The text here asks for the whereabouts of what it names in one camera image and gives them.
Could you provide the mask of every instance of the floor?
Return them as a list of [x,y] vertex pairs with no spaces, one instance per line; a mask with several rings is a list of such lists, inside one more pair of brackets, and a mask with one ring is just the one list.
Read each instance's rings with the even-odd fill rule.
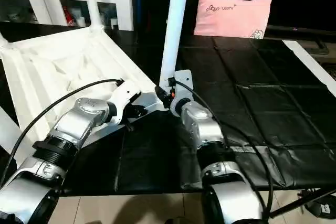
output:
[[[262,192],[267,200],[267,192]],[[62,197],[49,224],[164,224],[170,218],[184,217],[181,223],[202,224],[200,194],[160,194],[136,196]],[[276,191],[273,209],[298,198],[297,191]],[[329,224],[306,210],[293,210],[269,220],[270,224]]]

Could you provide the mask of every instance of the pink cushion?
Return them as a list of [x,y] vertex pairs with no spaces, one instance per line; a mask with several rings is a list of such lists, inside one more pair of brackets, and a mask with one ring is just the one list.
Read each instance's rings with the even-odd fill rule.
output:
[[272,0],[199,0],[194,35],[264,37]]

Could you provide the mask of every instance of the black tarp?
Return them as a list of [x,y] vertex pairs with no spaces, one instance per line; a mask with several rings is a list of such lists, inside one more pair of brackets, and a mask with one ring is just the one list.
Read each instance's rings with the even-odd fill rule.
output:
[[[62,30],[30,26],[37,31],[27,37]],[[14,41],[15,33],[9,27],[0,23],[4,37]],[[23,25],[16,28],[22,29],[19,33],[28,32]],[[164,36],[107,33],[158,83]],[[254,141],[276,189],[335,185],[336,98],[281,41],[184,37],[177,68],[190,69],[195,91],[217,116]],[[3,106],[9,103],[8,94],[4,95],[8,90],[1,92],[7,97]],[[196,156],[178,118],[154,112],[133,126],[133,132],[119,130],[80,151],[65,182],[66,195],[200,188]],[[237,132],[224,127],[224,133],[241,168],[259,189],[266,190],[265,172],[252,148]]]

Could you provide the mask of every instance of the cabinet door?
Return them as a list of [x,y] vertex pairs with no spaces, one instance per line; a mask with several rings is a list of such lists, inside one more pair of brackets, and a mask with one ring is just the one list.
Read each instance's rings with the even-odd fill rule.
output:
[[44,0],[0,0],[0,21],[51,25]]
[[[96,0],[102,23],[113,29],[133,30],[131,0]],[[54,25],[90,25],[86,0],[45,0]]]

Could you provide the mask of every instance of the black wire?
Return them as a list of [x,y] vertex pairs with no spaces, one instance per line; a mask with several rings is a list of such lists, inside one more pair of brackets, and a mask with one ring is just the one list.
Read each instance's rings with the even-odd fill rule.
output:
[[271,212],[271,208],[272,208],[272,202],[273,202],[273,180],[272,180],[269,168],[268,168],[268,166],[267,166],[264,158],[262,157],[260,151],[257,149],[257,147],[255,146],[255,144],[250,140],[250,138],[243,131],[241,131],[237,127],[234,127],[233,125],[230,125],[230,124],[228,124],[226,122],[220,121],[220,123],[222,125],[225,125],[225,126],[231,128],[232,130],[238,132],[240,135],[242,135],[247,140],[247,142],[249,143],[249,145],[253,148],[253,150],[257,154],[257,156],[258,156],[258,158],[259,158],[262,166],[264,167],[264,170],[266,172],[266,178],[268,180],[268,187],[269,187],[269,189],[268,189],[267,204],[266,204],[266,208],[264,210],[263,216],[264,216],[264,219],[266,219],[266,218],[268,219],[269,218],[269,214]]
[[93,83],[90,83],[90,84],[87,84],[79,89],[76,89],[76,90],[73,90],[71,91],[70,93],[66,94],[65,96],[61,97],[60,99],[58,99],[56,102],[52,103],[51,105],[49,105],[45,110],[43,110],[37,117],[35,117],[31,123],[28,124],[28,126],[25,128],[25,130],[21,133],[21,135],[19,136],[19,138],[17,139],[13,149],[12,149],[12,152],[9,156],[9,159],[8,159],[8,162],[6,164],[6,167],[4,169],[4,172],[3,172],[3,175],[1,177],[1,181],[0,181],[0,188],[3,186],[4,182],[5,182],[5,178],[6,178],[6,174],[8,172],[8,169],[9,169],[9,166],[14,158],[14,155],[17,151],[17,149],[19,148],[20,146],[20,143],[22,142],[23,138],[25,137],[25,135],[27,134],[27,132],[30,130],[30,128],[33,127],[33,125],[42,117],[44,116],[49,110],[51,110],[54,106],[56,106],[58,103],[60,103],[61,101],[69,98],[70,96],[72,96],[73,94],[76,94],[84,89],[87,89],[91,86],[94,86],[94,85],[97,85],[97,84],[101,84],[101,83],[104,83],[104,82],[117,82],[117,83],[122,83],[121,80],[117,80],[117,79],[106,79],[106,80],[101,80],[101,81],[96,81],[96,82],[93,82]]
[[[216,116],[216,114],[212,111],[212,109],[210,108],[210,106],[203,100],[203,98],[202,97],[200,97],[200,95],[198,95],[193,89],[191,89],[190,87],[188,87],[186,84],[184,84],[184,83],[181,83],[181,82],[179,82],[179,81],[176,81],[175,80],[175,83],[176,84],[178,84],[178,85],[180,85],[180,86],[182,86],[182,87],[184,87],[185,89],[188,89],[190,92],[192,92],[192,94],[194,95],[194,96],[196,96],[197,97],[197,99],[199,99],[202,103],[203,103],[203,105],[210,111],[210,113],[212,114],[212,116],[213,116],[213,118],[215,119],[215,121],[220,125],[221,123],[221,121],[219,120],[219,118]],[[225,141],[225,145],[226,146],[229,146],[228,145],[228,139],[225,137],[224,138],[224,141]]]
[[[203,103],[203,106],[205,106],[209,111],[210,113],[213,115],[213,118],[215,119],[215,121],[219,124],[219,125],[225,125],[229,128],[231,128],[232,130],[238,132],[240,135],[242,135],[246,140],[247,142],[249,143],[249,145],[251,145],[251,147],[253,148],[253,150],[256,152],[262,166],[264,167],[265,169],[265,173],[266,173],[266,177],[267,177],[267,180],[268,180],[268,187],[269,187],[269,190],[268,190],[268,200],[267,200],[267,205],[265,206],[265,203],[264,203],[264,200],[263,198],[261,197],[261,194],[260,192],[257,190],[256,186],[254,185],[254,183],[252,182],[251,178],[245,173],[245,176],[246,176],[246,179],[249,181],[249,183],[251,184],[251,187],[252,189],[256,192],[257,196],[258,196],[258,199],[261,203],[261,206],[263,208],[263,219],[268,219],[269,218],[269,215],[270,215],[270,211],[271,211],[271,208],[272,208],[272,202],[273,202],[273,180],[272,180],[272,177],[271,177],[271,173],[269,171],[269,168],[265,162],[265,160],[263,159],[261,153],[259,152],[259,150],[257,149],[257,147],[254,145],[254,143],[250,140],[250,138],[243,132],[241,131],[240,129],[234,127],[233,125],[230,125],[226,122],[223,122],[221,120],[218,119],[218,117],[216,116],[216,114],[212,111],[212,109],[210,108],[210,106],[200,97],[200,95],[198,95],[193,89],[191,89],[190,87],[188,87],[187,85],[185,85],[184,83],[181,83],[179,81],[176,81],[175,80],[175,83],[178,84],[178,85],[181,85],[182,87],[188,89],[188,91],[192,92],[192,94],[194,96],[196,96],[202,103]],[[224,137],[224,140],[225,140],[225,144],[227,147],[229,147],[228,145],[228,139],[227,137]]]

